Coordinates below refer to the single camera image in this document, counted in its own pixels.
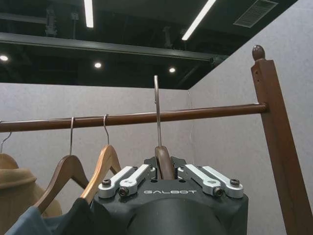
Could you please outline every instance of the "air vent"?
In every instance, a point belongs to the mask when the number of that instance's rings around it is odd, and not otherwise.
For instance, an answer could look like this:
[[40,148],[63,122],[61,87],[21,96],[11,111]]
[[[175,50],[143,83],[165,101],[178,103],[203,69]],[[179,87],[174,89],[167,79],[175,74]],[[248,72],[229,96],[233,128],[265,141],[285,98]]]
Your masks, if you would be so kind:
[[251,28],[278,3],[269,0],[257,0],[234,25]]

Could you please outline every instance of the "metal hanger hook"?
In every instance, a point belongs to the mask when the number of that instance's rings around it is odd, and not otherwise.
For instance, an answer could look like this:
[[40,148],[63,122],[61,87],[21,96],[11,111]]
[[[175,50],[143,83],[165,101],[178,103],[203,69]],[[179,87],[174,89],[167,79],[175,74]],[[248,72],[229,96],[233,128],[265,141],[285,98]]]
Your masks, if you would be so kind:
[[106,130],[106,133],[107,133],[107,140],[108,140],[108,145],[109,145],[110,144],[110,138],[109,138],[109,133],[108,133],[107,126],[106,126],[107,117],[108,117],[108,114],[105,114],[103,117],[103,126],[104,126],[104,129]]
[[70,122],[70,142],[69,142],[69,154],[70,154],[70,155],[72,155],[74,119],[75,119],[75,117],[72,117],[72,120],[71,120],[71,122]]
[[2,142],[1,142],[1,147],[0,147],[0,153],[2,153],[3,143],[4,143],[8,138],[10,138],[11,134],[12,134],[12,132],[10,132],[10,134],[8,135],[7,138],[5,138],[4,140],[2,140]]
[[156,104],[156,122],[157,122],[157,140],[158,145],[162,146],[162,137],[161,137],[161,116],[160,116],[160,101],[158,97],[158,80],[157,75],[154,76],[155,81],[155,104]]

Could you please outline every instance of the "clothing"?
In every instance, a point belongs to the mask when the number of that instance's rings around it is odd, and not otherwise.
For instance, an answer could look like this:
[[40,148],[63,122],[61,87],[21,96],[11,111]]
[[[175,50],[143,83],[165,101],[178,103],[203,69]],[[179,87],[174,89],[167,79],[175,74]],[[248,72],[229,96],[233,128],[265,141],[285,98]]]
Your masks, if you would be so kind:
[[28,208],[5,235],[52,235],[64,215],[53,218],[42,218],[39,210]]
[[[36,177],[28,169],[3,169],[0,165],[0,235],[43,195],[44,190],[35,181]],[[61,214],[59,202],[53,200],[43,217]]]
[[112,235],[116,226],[110,213],[93,202],[92,210],[85,199],[78,198],[55,230],[54,235]]

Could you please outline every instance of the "logo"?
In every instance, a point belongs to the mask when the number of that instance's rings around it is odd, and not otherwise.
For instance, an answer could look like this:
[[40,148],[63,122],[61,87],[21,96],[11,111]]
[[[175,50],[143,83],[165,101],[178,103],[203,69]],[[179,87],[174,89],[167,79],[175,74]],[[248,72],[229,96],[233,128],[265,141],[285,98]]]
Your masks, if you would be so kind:
[[143,193],[145,194],[195,194],[196,190],[171,190],[169,192],[159,191],[159,190],[145,190]]

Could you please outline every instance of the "wooden post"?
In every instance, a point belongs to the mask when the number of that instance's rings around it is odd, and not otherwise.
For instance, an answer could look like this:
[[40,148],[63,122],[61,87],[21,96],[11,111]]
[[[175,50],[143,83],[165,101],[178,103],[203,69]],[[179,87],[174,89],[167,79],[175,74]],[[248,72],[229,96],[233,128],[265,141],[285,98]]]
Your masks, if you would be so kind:
[[259,45],[254,46],[252,55],[257,98],[268,104],[268,111],[261,117],[286,232],[313,235],[312,212],[274,62],[265,59],[264,49]]

